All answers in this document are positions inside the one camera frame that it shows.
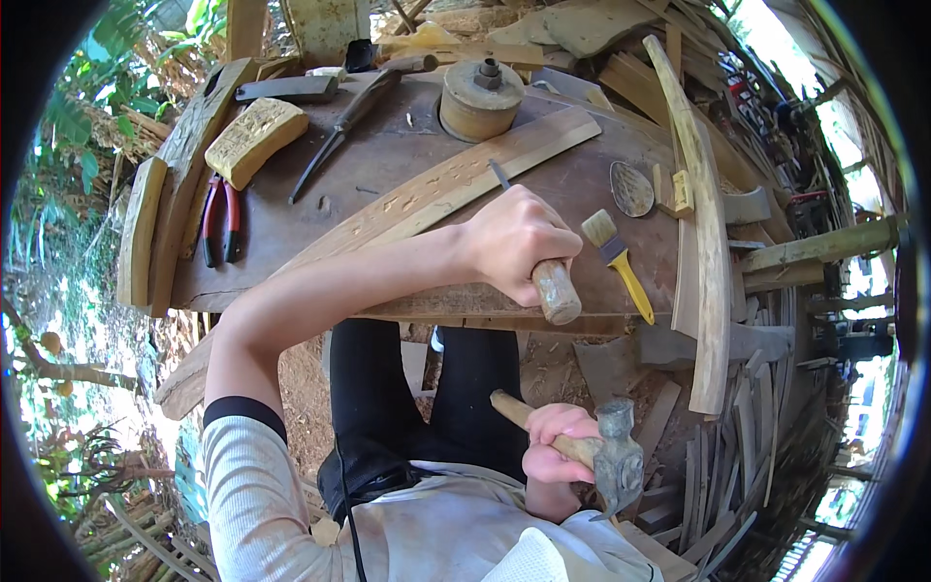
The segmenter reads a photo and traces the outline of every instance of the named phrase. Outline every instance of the paintbrush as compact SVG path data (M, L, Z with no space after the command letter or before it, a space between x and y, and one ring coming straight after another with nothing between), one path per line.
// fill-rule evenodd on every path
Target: paintbrush
M595 212L582 223L582 232L598 249L605 264L613 267L620 274L624 284L627 285L631 299L634 300L634 305L637 306L646 322L653 325L655 323L653 307L647 299L646 292L643 291L643 286L630 268L630 262L627 260L627 246L617 237L617 227L614 226L611 215L604 209Z

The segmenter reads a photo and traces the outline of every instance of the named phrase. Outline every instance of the person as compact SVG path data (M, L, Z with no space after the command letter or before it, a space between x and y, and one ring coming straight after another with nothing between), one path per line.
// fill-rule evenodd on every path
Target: person
M322 259L243 293L214 331L203 454L217 568L232 580L608 580L663 578L570 487L584 465L549 446L598 437L585 409L549 404L526 431L496 412L520 398L513 332L443 330L429 424L400 364L398 324L350 316L443 285L482 282L524 306L544 259L571 266L582 241L513 186L462 224ZM286 348L332 328L333 453L318 473L335 544L308 533L277 380Z

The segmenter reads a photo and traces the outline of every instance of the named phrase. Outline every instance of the workbench surface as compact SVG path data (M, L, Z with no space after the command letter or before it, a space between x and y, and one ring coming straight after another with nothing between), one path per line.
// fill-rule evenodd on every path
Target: workbench surface
M437 106L442 90L439 73L410 75L349 134L294 205L288 195L314 153L331 131L336 116L366 87L374 74L351 75L334 102L307 105L310 129L275 153L240 195L241 258L235 264L208 269L203 248L196 245L193 260L178 262L171 304L195 311L222 312L243 291L261 283L298 252L381 195L472 144L459 142L439 126ZM598 209L614 217L619 236L630 248L634 273L657 314L672 310L676 288L679 235L676 221L656 208L645 217L628 218L614 204L609 167L622 160L644 176L654 163L673 169L669 136L660 127L628 112L611 113L594 105L527 88L514 127L553 113L569 104L584 105L602 134L512 177L546 200L581 235L581 224ZM412 125L408 123L410 114ZM501 189L492 190L437 227L460 223L472 216ZM225 216L225 202L218 211ZM604 266L586 240L572 266L573 283L583 314L637 315L621 277ZM369 313L391 317L539 317L539 308L526 309L484 284L424 291L374 307Z

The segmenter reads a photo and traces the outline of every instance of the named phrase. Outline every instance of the black pants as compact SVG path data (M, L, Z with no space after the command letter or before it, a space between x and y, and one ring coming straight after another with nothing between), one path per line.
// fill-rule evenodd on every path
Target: black pants
M408 460L468 463L526 482L520 462L527 433L492 408L502 389L520 397L514 332L443 328L443 368L430 424L414 404L401 365L398 324L347 319L333 328L330 398L334 450L317 486L334 518L344 515L343 474L351 505L410 487L422 473Z

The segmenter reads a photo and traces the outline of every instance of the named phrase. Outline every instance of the brush bristles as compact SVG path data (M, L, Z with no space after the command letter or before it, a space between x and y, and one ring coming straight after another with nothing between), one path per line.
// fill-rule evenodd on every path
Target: brush bristles
M614 226L614 219L611 218L611 214L608 214L607 210L601 209L582 223L582 232L585 233L591 244L598 248L604 246L604 243L608 242L611 237L617 235L617 227Z

